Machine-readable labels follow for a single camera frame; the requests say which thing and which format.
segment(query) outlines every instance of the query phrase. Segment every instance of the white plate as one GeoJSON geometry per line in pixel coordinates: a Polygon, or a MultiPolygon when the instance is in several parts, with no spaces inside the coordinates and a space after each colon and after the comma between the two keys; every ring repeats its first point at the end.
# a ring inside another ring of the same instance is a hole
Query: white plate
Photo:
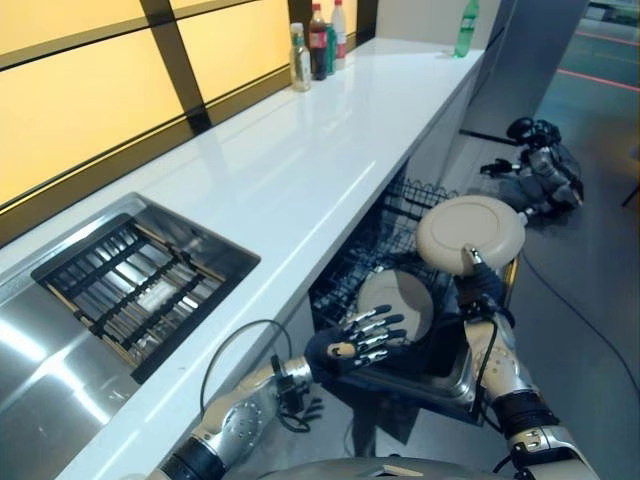
{"type": "MultiPolygon", "coordinates": [[[[360,287],[358,311],[366,312],[378,305],[391,305],[391,311],[383,316],[404,315],[404,320],[391,325],[393,329],[405,329],[407,341],[420,340],[429,330],[433,319],[433,301],[425,286],[413,275],[399,270],[376,273],[360,287]]],[[[391,345],[404,343],[403,339],[390,340],[391,345]]]]}
{"type": "Polygon", "coordinates": [[[443,202],[427,213],[416,229],[416,246],[429,265],[454,275],[469,275],[471,261],[462,252],[476,247],[497,269],[509,263],[524,245],[524,226],[506,203],[481,195],[443,202]]]}

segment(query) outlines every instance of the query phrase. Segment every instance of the sink grate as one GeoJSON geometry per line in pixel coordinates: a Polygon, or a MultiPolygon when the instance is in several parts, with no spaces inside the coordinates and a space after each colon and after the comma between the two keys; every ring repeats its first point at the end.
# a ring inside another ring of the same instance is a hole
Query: sink grate
{"type": "Polygon", "coordinates": [[[39,282],[139,367],[225,278],[133,218],[99,237],[39,282]]]}

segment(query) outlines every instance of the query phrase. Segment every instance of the white bottle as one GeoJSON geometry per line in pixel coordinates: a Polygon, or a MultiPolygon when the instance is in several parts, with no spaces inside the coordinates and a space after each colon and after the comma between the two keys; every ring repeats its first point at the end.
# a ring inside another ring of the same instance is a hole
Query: white bottle
{"type": "Polygon", "coordinates": [[[304,27],[291,24],[291,53],[289,54],[291,85],[294,90],[306,92],[311,88],[311,57],[304,45],[304,27]]]}
{"type": "Polygon", "coordinates": [[[331,13],[331,23],[336,32],[336,63],[335,69],[342,70],[347,53],[347,34],[345,32],[344,10],[342,0],[334,0],[333,13],[331,13]]]}

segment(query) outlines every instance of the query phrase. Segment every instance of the dishwasher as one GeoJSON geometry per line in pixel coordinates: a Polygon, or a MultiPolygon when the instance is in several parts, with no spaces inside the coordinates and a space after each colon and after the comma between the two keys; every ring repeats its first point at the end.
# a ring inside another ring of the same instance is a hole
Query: dishwasher
{"type": "MultiPolygon", "coordinates": [[[[416,252],[414,232],[422,217],[455,197],[401,171],[365,214],[309,290],[314,328],[320,330],[356,312],[358,290],[372,275],[387,269],[415,276],[434,304],[430,329],[420,340],[370,368],[351,372],[340,383],[363,392],[386,394],[392,402],[425,408],[479,424],[475,385],[462,322],[456,312],[451,275],[427,265],[416,252]]],[[[517,261],[500,272],[513,283],[517,261]]]]}

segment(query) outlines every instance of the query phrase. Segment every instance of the red light strip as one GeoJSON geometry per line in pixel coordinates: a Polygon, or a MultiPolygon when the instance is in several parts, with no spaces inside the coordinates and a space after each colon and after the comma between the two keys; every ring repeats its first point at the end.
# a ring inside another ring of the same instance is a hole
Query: red light strip
{"type": "Polygon", "coordinates": [[[626,83],[614,82],[612,80],[606,80],[600,77],[585,75],[584,73],[572,72],[571,70],[565,70],[564,68],[559,68],[556,71],[558,73],[562,73],[563,75],[571,75],[572,77],[583,78],[585,80],[591,80],[592,82],[598,82],[604,85],[610,85],[612,87],[617,87],[617,88],[624,88],[625,90],[630,90],[632,92],[640,93],[640,88],[634,87],[633,85],[627,85],[626,83]]]}
{"type": "Polygon", "coordinates": [[[623,43],[624,45],[631,45],[632,47],[640,47],[640,43],[632,42],[631,40],[623,40],[621,38],[609,37],[608,35],[600,35],[597,33],[576,32],[576,35],[582,37],[599,38],[600,40],[608,40],[609,42],[623,43]]]}

